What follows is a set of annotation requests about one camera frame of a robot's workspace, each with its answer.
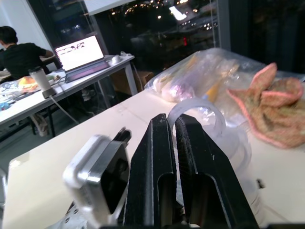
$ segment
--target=person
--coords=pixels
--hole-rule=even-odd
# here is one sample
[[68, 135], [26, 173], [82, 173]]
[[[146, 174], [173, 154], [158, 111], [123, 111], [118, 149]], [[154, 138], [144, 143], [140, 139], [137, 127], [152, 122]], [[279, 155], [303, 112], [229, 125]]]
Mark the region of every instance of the person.
[[11, 73], [10, 81], [28, 76], [29, 69], [38, 66], [42, 67], [46, 74], [49, 73], [48, 68], [43, 66], [40, 57], [52, 57], [51, 51], [33, 43], [17, 43], [17, 34], [12, 27], [0, 27], [0, 44], [5, 48], [5, 51], [0, 52], [0, 71], [7, 69]]

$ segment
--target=clear plastic bag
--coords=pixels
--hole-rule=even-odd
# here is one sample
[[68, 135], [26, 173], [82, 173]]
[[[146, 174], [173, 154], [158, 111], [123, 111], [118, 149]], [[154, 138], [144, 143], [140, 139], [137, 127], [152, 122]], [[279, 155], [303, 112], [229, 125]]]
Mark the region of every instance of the clear plastic bag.
[[[248, 88], [254, 75], [265, 66], [236, 53], [212, 48], [195, 52], [160, 73], [146, 84], [145, 89], [169, 102], [206, 98], [222, 112], [228, 126], [239, 126], [246, 119], [226, 89]], [[279, 71], [277, 77], [301, 80], [305, 75]], [[212, 112], [204, 108], [200, 108], [200, 112], [206, 121], [214, 123]]]

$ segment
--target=white tumbler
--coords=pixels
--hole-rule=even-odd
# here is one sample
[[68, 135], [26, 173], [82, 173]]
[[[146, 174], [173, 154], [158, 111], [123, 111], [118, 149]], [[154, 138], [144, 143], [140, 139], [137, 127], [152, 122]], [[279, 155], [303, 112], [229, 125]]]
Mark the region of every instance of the white tumbler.
[[52, 95], [56, 95], [56, 92], [51, 87], [43, 68], [35, 67], [33, 69], [30, 69], [29, 74], [36, 81], [38, 86], [41, 88], [43, 97], [45, 99], [49, 98]]

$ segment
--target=cardboard box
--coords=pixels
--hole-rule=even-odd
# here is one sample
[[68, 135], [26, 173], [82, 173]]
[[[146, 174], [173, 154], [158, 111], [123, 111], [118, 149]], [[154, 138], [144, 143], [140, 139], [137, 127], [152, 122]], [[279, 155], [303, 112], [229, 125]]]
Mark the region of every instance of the cardboard box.
[[[138, 74], [139, 74], [139, 78], [141, 79], [143, 89], [144, 86], [148, 83], [148, 81], [150, 81], [154, 77], [154, 74], [152, 72], [138, 71]], [[135, 83], [137, 85], [138, 92], [141, 92], [142, 91], [141, 83], [135, 71], [133, 71], [133, 76]], [[129, 84], [124, 69], [110, 75], [110, 78], [115, 91], [132, 95], [130, 92]]]

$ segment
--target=dark hair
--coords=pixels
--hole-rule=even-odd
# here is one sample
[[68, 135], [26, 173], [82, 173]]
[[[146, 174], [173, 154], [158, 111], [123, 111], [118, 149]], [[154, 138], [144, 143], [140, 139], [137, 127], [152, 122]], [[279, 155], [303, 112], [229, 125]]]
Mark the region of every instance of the dark hair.
[[17, 43], [16, 31], [10, 26], [0, 27], [0, 41], [3, 41], [5, 44]]

